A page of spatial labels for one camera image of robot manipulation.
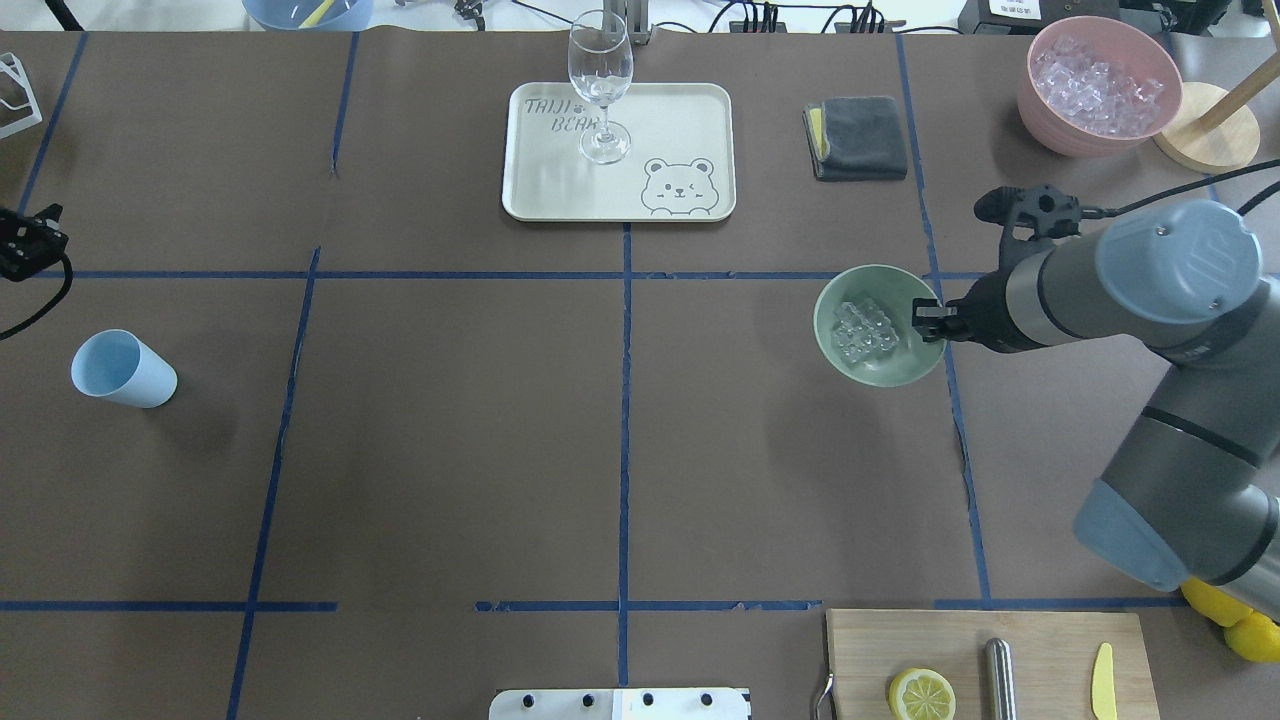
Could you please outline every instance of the brown table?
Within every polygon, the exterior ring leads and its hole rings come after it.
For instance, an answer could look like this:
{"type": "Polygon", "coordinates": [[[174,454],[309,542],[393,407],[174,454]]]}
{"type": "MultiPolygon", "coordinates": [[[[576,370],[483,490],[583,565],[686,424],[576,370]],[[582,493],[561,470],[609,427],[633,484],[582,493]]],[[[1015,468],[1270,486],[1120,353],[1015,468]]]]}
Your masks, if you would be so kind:
{"type": "MultiPolygon", "coordinates": [[[[997,184],[1119,205],[1197,174],[1151,143],[1039,147],[1025,38],[660,31],[637,81],[733,100],[733,214],[524,224],[507,99],[559,81],[564,42],[0,35],[47,118],[0,142],[0,204],[63,204],[79,270],[0,346],[0,716],[484,717],[499,688],[727,684],[797,717],[824,607],[1137,612],[1164,717],[1272,711],[1275,667],[1070,534],[1157,359],[956,346],[884,391],[809,331],[852,265],[963,293],[997,184]],[[813,179],[800,110],[838,95],[908,110],[905,182],[813,179]],[[178,369],[169,404],[73,389],[108,327],[178,369]]],[[[1225,85],[1271,50],[1175,45],[1225,85]]],[[[1280,205],[1257,213],[1280,270],[1280,205]]],[[[5,284],[4,316],[56,282],[5,284]]]]}

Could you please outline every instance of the wooden cutting board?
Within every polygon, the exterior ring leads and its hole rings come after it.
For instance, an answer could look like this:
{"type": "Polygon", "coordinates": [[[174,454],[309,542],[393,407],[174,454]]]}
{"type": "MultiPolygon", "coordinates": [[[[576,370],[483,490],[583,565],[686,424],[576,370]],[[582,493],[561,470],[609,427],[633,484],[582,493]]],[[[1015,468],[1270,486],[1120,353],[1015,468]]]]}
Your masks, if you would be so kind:
{"type": "Polygon", "coordinates": [[[1011,646],[1019,717],[1093,720],[1093,659],[1108,642],[1120,720],[1160,720],[1137,615],[982,610],[828,610],[836,717],[892,720],[890,680],[931,667],[955,689],[956,720],[989,719],[983,647],[991,638],[1011,646]]]}

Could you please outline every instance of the wine glass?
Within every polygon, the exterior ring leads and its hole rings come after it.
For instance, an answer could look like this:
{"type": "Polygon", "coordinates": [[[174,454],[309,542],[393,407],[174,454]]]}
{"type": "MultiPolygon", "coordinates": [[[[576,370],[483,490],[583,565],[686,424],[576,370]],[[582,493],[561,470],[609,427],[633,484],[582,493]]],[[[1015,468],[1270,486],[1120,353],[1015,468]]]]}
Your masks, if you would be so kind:
{"type": "Polygon", "coordinates": [[[568,31],[568,79],[573,90],[604,111],[604,120],[586,128],[579,141],[582,155],[609,165],[631,151],[631,133],[609,122],[609,105],[631,87],[631,37],[627,23],[608,10],[589,10],[568,31]]]}

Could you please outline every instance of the light blue joint cap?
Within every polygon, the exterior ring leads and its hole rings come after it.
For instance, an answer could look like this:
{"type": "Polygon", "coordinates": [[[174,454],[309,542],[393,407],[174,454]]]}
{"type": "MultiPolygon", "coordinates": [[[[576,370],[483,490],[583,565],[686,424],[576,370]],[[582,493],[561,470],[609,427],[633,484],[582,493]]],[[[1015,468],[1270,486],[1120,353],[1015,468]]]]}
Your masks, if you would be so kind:
{"type": "Polygon", "coordinates": [[[1098,479],[1075,515],[1075,539],[1130,578],[1157,591],[1178,589],[1190,571],[1155,528],[1098,479]]]}
{"type": "Polygon", "coordinates": [[[1126,310],[1187,325],[1249,299],[1262,247],[1234,210],[1198,199],[1121,217],[1102,233],[1094,263],[1102,287],[1126,310]]]}

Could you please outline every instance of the wooden stand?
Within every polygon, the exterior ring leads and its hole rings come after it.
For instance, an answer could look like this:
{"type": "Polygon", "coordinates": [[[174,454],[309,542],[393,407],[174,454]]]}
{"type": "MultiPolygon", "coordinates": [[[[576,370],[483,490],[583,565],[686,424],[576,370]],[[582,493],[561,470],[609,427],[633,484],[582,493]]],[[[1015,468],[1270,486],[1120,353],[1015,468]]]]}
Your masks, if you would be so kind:
{"type": "MultiPolygon", "coordinates": [[[[1280,44],[1274,0],[1263,3],[1271,35],[1280,44]]],[[[1156,145],[1183,165],[1221,173],[1248,165],[1258,154],[1258,119],[1244,104],[1280,77],[1280,51],[1249,73],[1230,92],[1203,82],[1183,83],[1183,104],[1156,145]]]]}

